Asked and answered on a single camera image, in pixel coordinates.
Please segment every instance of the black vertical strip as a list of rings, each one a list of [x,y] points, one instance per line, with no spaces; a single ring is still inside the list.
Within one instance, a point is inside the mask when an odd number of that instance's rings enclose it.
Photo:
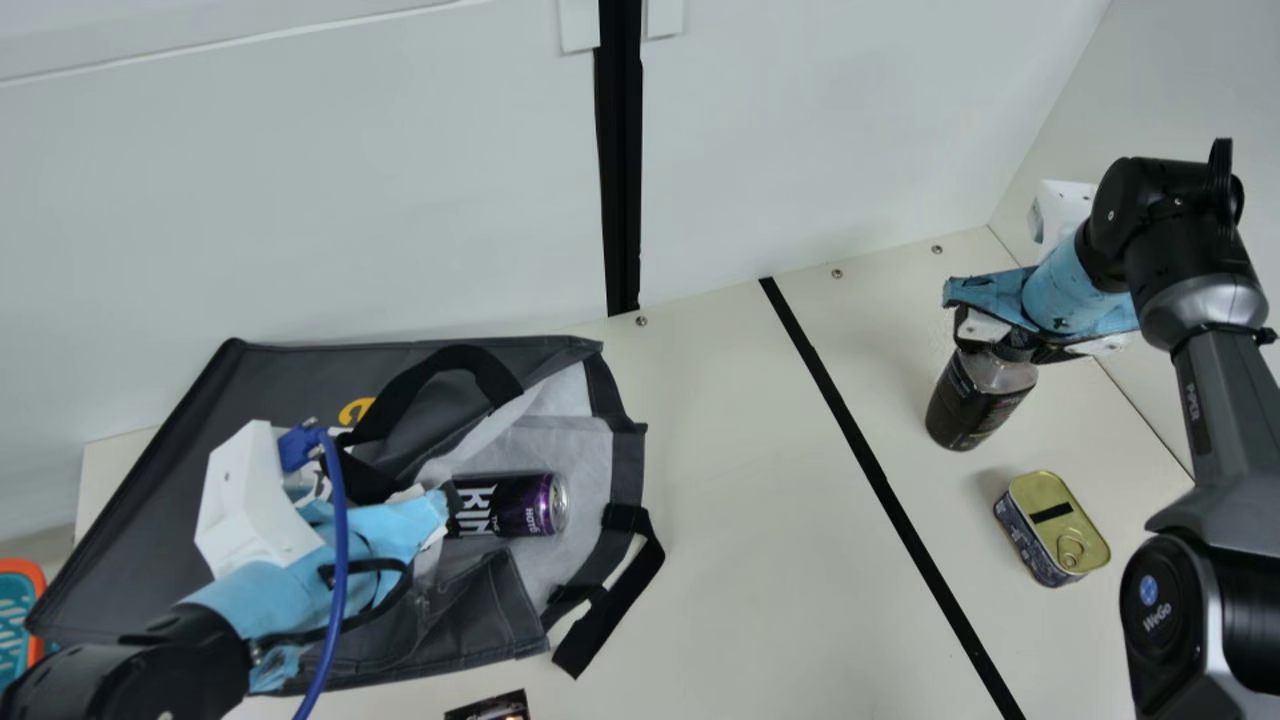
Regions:
[[[609,315],[640,309],[641,0],[600,0],[595,142]]]
[[[933,557],[929,556],[929,551],[925,550],[924,542],[915,532],[915,527],[911,525],[911,520],[906,516],[906,510],[902,509],[902,503],[899,502],[897,496],[893,493],[893,488],[890,487],[888,477],[884,475],[884,470],[881,468],[879,460],[877,460],[876,454],[872,452],[872,446],[868,445],[867,438],[863,436],[863,430],[858,427],[858,421],[854,420],[854,414],[849,411],[849,406],[845,405],[845,400],[840,396],[840,391],[836,389],[836,383],[831,379],[831,374],[827,373],[827,366],[823,365],[822,357],[818,356],[818,351],[809,343],[809,338],[804,334],[804,328],[800,327],[800,322],[796,320],[795,314],[791,313],[791,306],[787,305],[787,300],[782,297],[782,291],[778,290],[778,283],[774,282],[773,278],[762,278],[760,287],[764,288],[764,295],[768,296],[769,302],[773,305],[773,311],[777,313],[778,320],[782,322],[782,327],[786,328],[787,334],[791,336],[791,342],[796,346],[796,351],[804,360],[805,366],[809,368],[809,374],[813,375],[813,380],[818,384],[818,389],[822,392],[823,398],[827,400],[827,407],[836,418],[836,424],[840,425],[841,432],[845,433],[845,441],[849,443],[849,448],[854,451],[854,457],[856,457],[858,464],[861,465],[863,473],[867,475],[867,482],[870,483],[872,489],[876,492],[876,497],[879,498],[881,507],[884,509],[884,514],[888,515],[890,523],[892,523],[893,529],[897,530],[899,539],[901,539],[902,544],[906,546],[906,552],[915,562],[915,569],[920,573],[920,577],[924,578],[924,584],[929,587],[929,591],[933,593],[933,600],[942,610],[942,615],[945,615],[947,623],[951,624],[951,630],[956,634],[956,639],[960,641],[960,646],[964,647],[965,655],[969,656],[969,662],[973,664],[973,669],[978,671],[978,676],[982,678],[982,683],[987,685],[987,692],[991,693],[991,700],[996,702],[996,707],[1000,708],[1001,715],[1005,717],[1025,720],[1025,716],[1023,715],[1023,711],[1019,710],[1012,693],[1009,692],[1009,685],[1005,684],[1004,678],[1000,676],[1000,671],[996,670],[996,664],[991,661],[991,656],[988,656],[987,651],[982,647],[982,641],[978,639],[978,633],[974,632],[973,625],[969,624],[969,619],[965,618],[964,610],[960,609],[960,602],[951,593],[951,588],[947,587],[947,582],[942,578],[942,573],[933,562]]]

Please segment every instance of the white wall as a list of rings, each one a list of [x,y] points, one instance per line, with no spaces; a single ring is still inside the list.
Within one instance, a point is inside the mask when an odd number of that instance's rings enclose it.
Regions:
[[[643,46],[660,302],[980,225],[1107,0],[690,0]]]
[[[5,0],[0,79],[348,18],[483,0]]]
[[[1025,215],[1041,178],[1098,182],[1121,156],[1203,161],[1235,138],[1247,201],[1240,234],[1267,295],[1280,299],[1280,3],[1114,0],[991,218],[1020,263],[1036,261]],[[1280,350],[1263,348],[1272,372]],[[1137,343],[1103,366],[1189,466],[1174,370]]]
[[[0,538],[229,336],[602,316],[591,77],[492,0],[0,83]]]

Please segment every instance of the white bracket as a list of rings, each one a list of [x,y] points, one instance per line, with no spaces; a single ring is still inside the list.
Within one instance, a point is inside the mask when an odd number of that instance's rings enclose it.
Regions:
[[[1009,323],[970,307],[964,323],[956,328],[956,334],[975,342],[1000,342],[1010,329],[1012,325]]]
[[[568,55],[600,46],[599,0],[558,0],[561,50]]]
[[[645,32],[648,40],[685,32],[685,0],[648,0]]]
[[[1073,237],[1093,209],[1096,184],[1066,181],[1041,181],[1036,200],[1027,213],[1027,229],[1041,246],[1043,261],[1059,242]]]
[[[1138,331],[1110,334],[1107,337],[1094,338],[1087,342],[1078,342],[1075,345],[1069,345],[1064,350],[1071,352],[1073,355],[1092,355],[1093,357],[1105,357],[1112,352],[1119,352],[1133,342],[1134,336]]]
[[[252,561],[288,568],[324,547],[284,495],[276,436],[266,420],[251,420],[209,454],[196,547],[215,579]]]
[[[600,46],[600,0],[557,0],[561,51],[566,55]],[[659,40],[685,32],[685,0],[646,0],[644,36]]]

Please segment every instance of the can lid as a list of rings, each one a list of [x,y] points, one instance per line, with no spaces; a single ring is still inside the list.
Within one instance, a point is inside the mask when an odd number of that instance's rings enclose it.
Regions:
[[[557,533],[564,532],[564,525],[568,524],[568,493],[564,492],[564,482],[561,480],[559,475],[554,473],[548,473],[550,477],[550,506],[552,506],[552,528]]]
[[[1036,533],[1048,556],[1064,571],[1083,575],[1111,560],[1107,541],[1062,478],[1039,470],[1014,478],[1009,497]]]

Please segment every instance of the black bag strap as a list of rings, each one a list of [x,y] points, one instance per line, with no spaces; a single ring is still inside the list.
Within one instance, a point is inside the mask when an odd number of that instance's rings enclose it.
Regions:
[[[471,373],[476,387],[489,400],[490,410],[511,402],[525,392],[507,365],[488,350],[474,345],[448,345],[392,378],[374,398],[374,404],[365,410],[356,427],[338,436],[335,443],[338,447],[352,447],[387,439],[426,383],[449,370]],[[338,455],[342,474],[347,480],[347,497],[353,502],[361,505],[385,502],[388,497],[407,489],[411,484],[411,480],[398,482],[347,452]]]
[[[649,511],[631,505],[607,505],[600,525],[605,530],[621,530],[645,539],[640,552],[618,577],[618,582],[608,591],[599,585],[562,587],[552,594],[552,602],[591,601],[591,609],[581,620],[573,623],[564,641],[552,656],[552,662],[577,679],[586,670],[595,653],[613,634],[631,605],[658,574],[667,560],[667,552],[658,542],[649,521]]]
[[[338,445],[351,447],[362,442],[387,439],[422,387],[435,375],[448,370],[471,373],[480,392],[489,398],[489,405],[494,409],[525,392],[516,375],[488,350],[474,345],[448,345],[392,378],[392,382],[378,393],[374,404],[365,410],[356,427],[338,437]]]

